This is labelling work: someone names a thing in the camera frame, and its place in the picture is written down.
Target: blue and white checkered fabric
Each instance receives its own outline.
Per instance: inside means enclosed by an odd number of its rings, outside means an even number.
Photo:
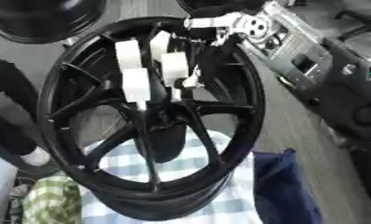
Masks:
[[[219,132],[209,131],[217,148],[223,151],[229,138]],[[100,143],[87,147],[87,151]],[[163,181],[188,176],[207,165],[207,152],[202,142],[190,130],[186,135],[185,148],[182,153],[165,164],[159,164],[159,176]],[[115,176],[140,182],[148,181],[148,172],[144,158],[137,153],[134,141],[128,141],[107,154],[100,167]],[[83,224],[106,223],[170,223],[170,224],[261,224],[256,212],[254,198],[254,154],[235,170],[228,187],[208,206],[198,212],[176,220],[161,222],[135,220],[123,216],[102,204],[89,190],[80,187]]]

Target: chrome component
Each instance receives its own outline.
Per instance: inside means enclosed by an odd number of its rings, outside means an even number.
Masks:
[[[333,64],[321,45],[324,36],[279,3],[267,2],[256,15],[232,12],[222,17],[188,18],[188,29],[217,28],[215,46],[232,34],[244,39],[240,47],[256,55],[298,89],[320,83]]]
[[[354,64],[348,64],[348,65],[343,67],[342,73],[344,75],[351,75],[351,74],[354,74],[357,71],[357,68],[358,67]]]
[[[241,48],[246,53],[256,55],[297,88],[309,88],[324,79],[333,57],[321,45],[320,32],[277,2],[266,3],[255,16],[268,18],[271,29],[263,42],[245,36]]]

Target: black pants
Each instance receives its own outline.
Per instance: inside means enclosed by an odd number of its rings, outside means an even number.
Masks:
[[[0,92],[26,110],[36,120],[38,94],[33,85],[14,64],[0,59]],[[15,155],[26,155],[34,151],[36,143],[25,136],[22,130],[0,116],[0,146]]]

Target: person's leg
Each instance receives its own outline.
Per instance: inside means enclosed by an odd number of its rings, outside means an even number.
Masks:
[[[12,63],[0,59],[0,92],[4,92],[36,120],[38,93]]]
[[[22,133],[22,130],[0,116],[0,146],[20,156],[27,164],[41,166],[50,160],[49,154]]]
[[[14,155],[28,155],[36,149],[36,143],[24,136],[21,129],[0,116],[0,146]]]

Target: bolt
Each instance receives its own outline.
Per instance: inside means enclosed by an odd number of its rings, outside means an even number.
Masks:
[[[357,71],[357,66],[354,64],[348,64],[344,66],[342,69],[342,73],[344,75],[351,75],[351,74],[354,74],[356,71]]]

